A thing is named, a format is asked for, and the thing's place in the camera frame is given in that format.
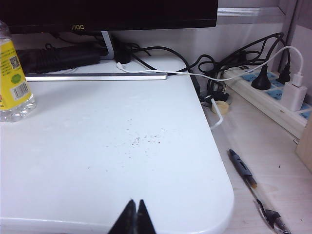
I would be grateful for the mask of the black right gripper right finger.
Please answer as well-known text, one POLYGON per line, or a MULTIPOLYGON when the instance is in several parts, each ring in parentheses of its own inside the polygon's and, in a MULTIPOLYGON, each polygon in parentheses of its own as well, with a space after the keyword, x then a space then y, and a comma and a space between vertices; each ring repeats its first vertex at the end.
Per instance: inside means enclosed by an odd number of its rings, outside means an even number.
POLYGON ((136 218, 136 232, 138 234, 156 234, 153 223, 149 216, 144 200, 139 202, 137 218, 136 218))

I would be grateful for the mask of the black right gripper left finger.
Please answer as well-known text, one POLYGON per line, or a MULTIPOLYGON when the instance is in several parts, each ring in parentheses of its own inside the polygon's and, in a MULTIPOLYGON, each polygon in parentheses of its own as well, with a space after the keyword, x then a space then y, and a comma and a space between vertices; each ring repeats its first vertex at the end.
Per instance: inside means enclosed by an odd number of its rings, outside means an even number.
POLYGON ((135 221, 136 204, 131 199, 121 212, 108 234, 131 234, 135 221))

